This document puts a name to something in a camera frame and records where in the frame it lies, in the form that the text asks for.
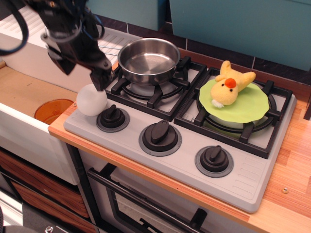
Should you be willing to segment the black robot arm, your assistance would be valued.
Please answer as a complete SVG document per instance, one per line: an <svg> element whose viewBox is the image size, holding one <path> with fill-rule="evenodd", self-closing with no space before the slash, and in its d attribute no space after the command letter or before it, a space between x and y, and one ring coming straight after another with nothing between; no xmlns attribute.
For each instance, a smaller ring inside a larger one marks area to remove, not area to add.
<svg viewBox="0 0 311 233"><path fill-rule="evenodd" d="M45 25L42 35L48 55L66 75L76 65L90 70L97 91L103 91L114 78L112 64L100 50L104 36L101 20L87 7L85 0L27 0Z"/></svg>

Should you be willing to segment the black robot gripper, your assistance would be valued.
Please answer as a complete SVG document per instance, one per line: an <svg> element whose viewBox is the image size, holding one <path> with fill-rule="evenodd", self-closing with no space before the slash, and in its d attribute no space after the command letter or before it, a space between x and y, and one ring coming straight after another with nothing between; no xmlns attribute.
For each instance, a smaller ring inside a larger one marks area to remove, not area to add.
<svg viewBox="0 0 311 233"><path fill-rule="evenodd" d="M90 78L97 91L104 91L114 80L114 71L107 56L100 50L98 40L104 36L104 27L97 24L77 24L60 31L49 25L41 39L54 64L69 75L76 64L92 70Z"/></svg>

